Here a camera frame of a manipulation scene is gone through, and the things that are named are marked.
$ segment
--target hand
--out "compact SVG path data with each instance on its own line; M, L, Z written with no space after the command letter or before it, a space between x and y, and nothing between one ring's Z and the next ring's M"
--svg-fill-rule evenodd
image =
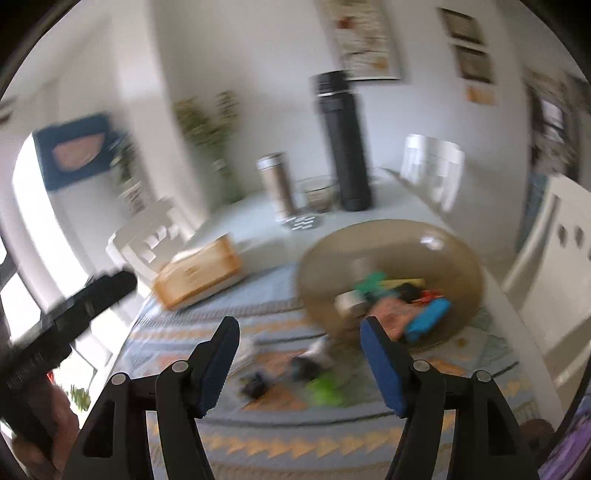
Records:
M12 440L14 455L38 480L59 480L61 478L61 473L80 429L78 416L70 409L70 400L64 391L56 385L51 386L51 405L53 419L57 425L53 438L53 458L51 459L55 470L36 445L18 436Z

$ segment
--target chair back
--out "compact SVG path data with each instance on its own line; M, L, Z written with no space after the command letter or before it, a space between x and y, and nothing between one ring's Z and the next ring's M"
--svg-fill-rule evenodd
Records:
M563 175L550 177L504 292L513 289L544 240L520 315L561 387L582 375L591 353L591 192Z
M152 203L109 239L107 253L147 284L183 248L194 229L170 199Z
M404 145L400 176L448 212L460 187L464 159L455 143L412 134Z

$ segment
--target green toy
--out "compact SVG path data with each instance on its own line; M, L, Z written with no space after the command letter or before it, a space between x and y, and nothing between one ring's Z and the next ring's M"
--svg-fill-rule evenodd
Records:
M384 272L369 274L363 281L355 284L355 290L361 293L370 305L377 303L379 299L393 295L392 290L384 288L381 282L386 280Z
M306 385L306 390L310 393L314 405L318 407L343 407L345 405L345 399L330 372L324 372L309 382Z

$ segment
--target framed picture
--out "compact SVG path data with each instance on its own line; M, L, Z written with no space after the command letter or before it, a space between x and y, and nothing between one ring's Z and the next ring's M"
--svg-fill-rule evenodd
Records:
M488 53L459 45L454 45L454 47L456 49L457 65L462 78L494 83L491 58Z
M399 80L390 23L381 0L316 0L349 80Z
M482 31L476 19L446 8L440 8L439 11L450 37L484 45Z

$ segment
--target tall black bottle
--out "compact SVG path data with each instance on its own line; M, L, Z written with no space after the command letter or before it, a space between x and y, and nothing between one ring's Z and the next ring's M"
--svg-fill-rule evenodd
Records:
M330 139L339 182L340 204L350 212L372 205L355 97L342 71L316 76L320 111Z

